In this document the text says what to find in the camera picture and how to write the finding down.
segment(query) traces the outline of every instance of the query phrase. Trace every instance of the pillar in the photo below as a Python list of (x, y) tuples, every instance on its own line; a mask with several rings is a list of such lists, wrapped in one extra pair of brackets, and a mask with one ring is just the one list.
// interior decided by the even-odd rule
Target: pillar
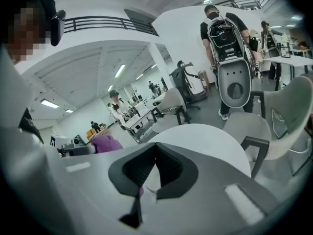
[(156, 63), (156, 66), (157, 66), (158, 70), (160, 71), (161, 76), (163, 77), (163, 79), (167, 85), (167, 88), (170, 89), (170, 88), (175, 87), (172, 80), (170, 79), (167, 65), (166, 65), (160, 51), (158, 50), (156, 44), (150, 43), (148, 45), (148, 50), (149, 50), (154, 62)]

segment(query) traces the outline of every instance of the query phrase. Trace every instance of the ceiling light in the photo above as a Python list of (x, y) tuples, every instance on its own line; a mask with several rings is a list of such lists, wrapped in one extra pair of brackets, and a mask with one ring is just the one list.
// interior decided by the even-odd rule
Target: ceiling light
[(301, 20), (302, 18), (300, 18), (300, 17), (297, 17), (297, 16), (294, 16), (294, 17), (292, 17), (291, 19), (295, 19), (295, 20)]
[(46, 100), (46, 99), (43, 99), (43, 100), (41, 100), (40, 102), (41, 102), (42, 104), (44, 104), (44, 105), (46, 105), (46, 106), (49, 106), (49, 107), (52, 107), (52, 108), (54, 108), (54, 109), (56, 109), (56, 108), (59, 107), (59, 105), (56, 105), (56, 104), (54, 104), (54, 103), (51, 103), (51, 102), (49, 102), (49, 101)]
[(210, 2), (210, 1), (212, 1), (212, 0), (205, 0), (205, 1), (203, 1), (203, 3), (207, 3), (207, 2)]
[(126, 65), (121, 65), (121, 67), (118, 69), (117, 74), (115, 75), (115, 77), (118, 77), (121, 74), (121, 72), (125, 68), (125, 66)]
[(141, 78), (143, 76), (143, 74), (141, 74), (138, 78), (136, 78), (136, 80), (138, 80), (139, 78)]

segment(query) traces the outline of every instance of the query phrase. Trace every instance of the white chair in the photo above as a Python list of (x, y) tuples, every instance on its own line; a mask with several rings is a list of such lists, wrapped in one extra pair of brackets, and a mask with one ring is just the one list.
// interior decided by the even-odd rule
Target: white chair
[[(226, 122), (224, 131), (241, 144), (248, 156), (256, 157), (251, 173), (254, 178), (264, 159), (282, 157), (299, 138), (312, 112), (313, 83), (310, 79), (299, 76), (280, 91), (252, 92), (251, 96), (260, 97), (262, 117), (234, 112)], [(279, 139), (271, 132), (272, 110), (283, 118), (287, 126), (286, 135)]]
[[(176, 108), (175, 114), (163, 115), (162, 112), (169, 108)], [(169, 89), (165, 93), (163, 101), (151, 110), (151, 114), (155, 122), (152, 126), (152, 130), (156, 133), (161, 133), (172, 127), (182, 125), (185, 121), (190, 123), (191, 119), (187, 114), (185, 102), (177, 88)]]

